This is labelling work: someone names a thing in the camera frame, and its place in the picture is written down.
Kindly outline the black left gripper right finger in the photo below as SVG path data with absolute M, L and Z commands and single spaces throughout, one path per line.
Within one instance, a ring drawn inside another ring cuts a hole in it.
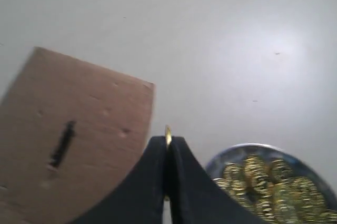
M 213 182 L 183 137 L 168 146 L 168 197 L 173 223 L 263 223 Z

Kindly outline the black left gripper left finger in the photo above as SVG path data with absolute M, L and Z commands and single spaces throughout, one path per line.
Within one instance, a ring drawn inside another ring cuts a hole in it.
M 70 223 L 162 223 L 166 153 L 165 137 L 151 137 L 126 178 L 102 201 Z

